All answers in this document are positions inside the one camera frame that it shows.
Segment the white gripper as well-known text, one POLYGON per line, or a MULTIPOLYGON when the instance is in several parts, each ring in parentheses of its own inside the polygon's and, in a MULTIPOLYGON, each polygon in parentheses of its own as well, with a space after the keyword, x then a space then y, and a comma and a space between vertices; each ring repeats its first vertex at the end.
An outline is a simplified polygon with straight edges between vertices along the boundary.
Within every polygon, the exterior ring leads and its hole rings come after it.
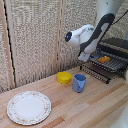
POLYGON ((90 54, 93 53, 95 50, 96 50, 96 47, 94 46, 86 47, 84 51, 80 53, 78 59, 86 62, 89 59, 90 54))

